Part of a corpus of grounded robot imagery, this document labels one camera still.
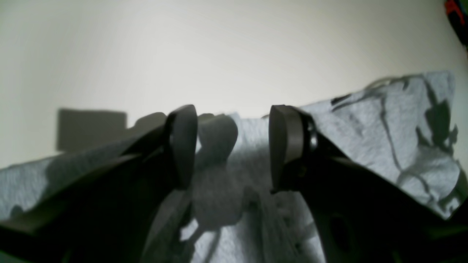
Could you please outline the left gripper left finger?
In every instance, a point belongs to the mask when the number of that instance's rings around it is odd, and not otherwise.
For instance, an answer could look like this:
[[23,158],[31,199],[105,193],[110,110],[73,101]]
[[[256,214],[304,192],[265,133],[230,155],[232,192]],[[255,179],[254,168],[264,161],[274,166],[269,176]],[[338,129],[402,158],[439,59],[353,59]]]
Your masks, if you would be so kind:
[[1,222],[1,252],[30,263],[138,263],[164,199],[189,187],[194,105],[172,111],[120,156]]

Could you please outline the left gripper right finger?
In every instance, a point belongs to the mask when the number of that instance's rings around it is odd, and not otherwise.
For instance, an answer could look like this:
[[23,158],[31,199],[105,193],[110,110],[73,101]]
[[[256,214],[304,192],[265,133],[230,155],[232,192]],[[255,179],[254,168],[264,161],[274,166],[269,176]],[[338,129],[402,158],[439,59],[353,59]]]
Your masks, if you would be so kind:
[[304,198],[328,263],[466,263],[467,204],[444,220],[350,160],[313,117],[286,105],[269,113],[272,192]]

